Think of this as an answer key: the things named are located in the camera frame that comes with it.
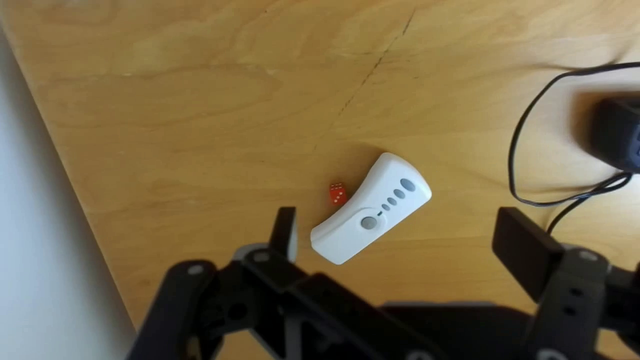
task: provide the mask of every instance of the black cable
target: black cable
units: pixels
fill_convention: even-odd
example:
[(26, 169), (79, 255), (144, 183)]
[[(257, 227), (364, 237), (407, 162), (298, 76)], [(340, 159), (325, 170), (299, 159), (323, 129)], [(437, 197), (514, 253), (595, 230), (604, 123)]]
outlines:
[(559, 83), (562, 79), (570, 79), (570, 76), (592, 76), (592, 74), (602, 74), (602, 72), (616, 72), (616, 70), (628, 70), (628, 69), (640, 69), (640, 63), (620, 63), (620, 65), (604, 65), (604, 67), (593, 67), (593, 69), (580, 69), (580, 70), (570, 70), (570, 72), (562, 72), (558, 74), (555, 79), (552, 79), (538, 94), (535, 99), (524, 108), (515, 129), (514, 129), (514, 134), (512, 134), (512, 143), (507, 146), (507, 162), (506, 162), (506, 169), (507, 169), (507, 191), (512, 192), (512, 197), (522, 203), (522, 204), (529, 204), (529, 206), (558, 206), (558, 204), (563, 204), (563, 203), (571, 203), (567, 204), (547, 227), (547, 235), (552, 235), (552, 230), (555, 229), (555, 224), (567, 215), (571, 212), (574, 209), (578, 209), (580, 204), (584, 204), (586, 200), (589, 200), (592, 197), (599, 197), (599, 195), (607, 195), (607, 192), (613, 192), (613, 191), (620, 191), (623, 189), (633, 174), (630, 173), (616, 173), (611, 174), (610, 178), (598, 183), (595, 186), (592, 186), (589, 191), (584, 191), (584, 192), (578, 192), (578, 195), (571, 195), (571, 197), (565, 197), (565, 199), (559, 199), (559, 200), (527, 200), (527, 199), (522, 199), (518, 195), (518, 186), (515, 186), (515, 150), (518, 150), (518, 141), (519, 141), (519, 134), (522, 134), (522, 129), (529, 116), (529, 112), (535, 108), (535, 105), (540, 103), (540, 99), (555, 85)]

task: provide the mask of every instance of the wood grain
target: wood grain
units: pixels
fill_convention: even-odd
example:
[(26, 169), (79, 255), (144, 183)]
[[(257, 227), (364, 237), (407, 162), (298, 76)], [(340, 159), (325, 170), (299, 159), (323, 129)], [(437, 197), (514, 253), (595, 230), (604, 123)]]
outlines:
[[(365, 301), (491, 301), (531, 311), (490, 255), (512, 126), (562, 69), (638, 60), (630, 0), (2, 0), (2, 18), (124, 305), (140, 325), (163, 270), (226, 265), (298, 206), (299, 267)], [(518, 173), (558, 197), (611, 169), (575, 132), (640, 72), (559, 85), (525, 129)], [(333, 181), (358, 186), (382, 150), (433, 200), (345, 267), (307, 232)], [(558, 239), (621, 267), (640, 255), (640, 186), (565, 219)], [(553, 211), (524, 209), (540, 224)], [(227, 358), (261, 358), (234, 338)], [(633, 358), (611, 337), (613, 358)]]

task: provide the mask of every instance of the remote control button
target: remote control button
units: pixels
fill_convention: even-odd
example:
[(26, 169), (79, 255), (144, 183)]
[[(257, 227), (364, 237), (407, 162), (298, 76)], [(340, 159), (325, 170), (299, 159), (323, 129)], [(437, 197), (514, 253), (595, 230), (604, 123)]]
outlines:
[(359, 227), (365, 229), (365, 230), (373, 230), (376, 224), (378, 224), (378, 219), (373, 219), (373, 216), (364, 216), (364, 219), (359, 221)]
[(414, 185), (411, 181), (407, 181), (407, 178), (399, 178), (399, 185), (402, 185), (402, 189), (407, 191), (407, 192), (414, 192), (414, 191), (416, 191), (416, 185)]

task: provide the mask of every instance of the white wall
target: white wall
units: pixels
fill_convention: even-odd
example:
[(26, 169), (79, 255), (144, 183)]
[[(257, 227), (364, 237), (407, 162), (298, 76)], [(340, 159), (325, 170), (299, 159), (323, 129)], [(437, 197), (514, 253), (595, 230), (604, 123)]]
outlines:
[(0, 25), (0, 358), (124, 358), (133, 328)]

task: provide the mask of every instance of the white remote control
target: white remote control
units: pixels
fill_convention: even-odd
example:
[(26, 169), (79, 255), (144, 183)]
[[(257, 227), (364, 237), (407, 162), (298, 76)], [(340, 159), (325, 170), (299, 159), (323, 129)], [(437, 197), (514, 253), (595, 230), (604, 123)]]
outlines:
[(384, 152), (358, 192), (328, 221), (312, 229), (312, 248), (344, 265), (432, 199), (419, 173)]

